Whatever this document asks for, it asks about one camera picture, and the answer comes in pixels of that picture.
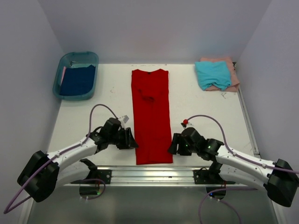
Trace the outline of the red t shirt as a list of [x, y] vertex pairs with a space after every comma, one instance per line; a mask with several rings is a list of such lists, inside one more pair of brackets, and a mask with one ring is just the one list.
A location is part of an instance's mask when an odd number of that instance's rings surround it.
[[133, 70], [131, 92], [137, 165], [173, 163], [169, 110], [169, 72]]

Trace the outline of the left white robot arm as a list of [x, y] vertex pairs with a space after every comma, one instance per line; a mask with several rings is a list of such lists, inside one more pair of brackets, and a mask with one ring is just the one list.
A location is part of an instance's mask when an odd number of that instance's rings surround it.
[[88, 157], [109, 145], [119, 150], [139, 147], [129, 127], [124, 128], [118, 119], [109, 118], [103, 126], [67, 148], [48, 154], [35, 152], [17, 182], [36, 202], [42, 202], [55, 189], [71, 182], [99, 185], [106, 175]]

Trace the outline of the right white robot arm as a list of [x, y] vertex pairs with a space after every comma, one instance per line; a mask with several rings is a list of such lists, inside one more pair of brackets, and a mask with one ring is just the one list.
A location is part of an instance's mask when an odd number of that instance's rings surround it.
[[205, 139], [193, 127], [175, 133], [168, 149], [172, 155], [190, 156], [211, 161], [208, 178], [213, 183], [221, 180], [243, 184], [266, 192], [274, 202], [290, 207], [299, 187], [297, 173], [282, 159], [268, 161], [228, 149], [226, 143]]

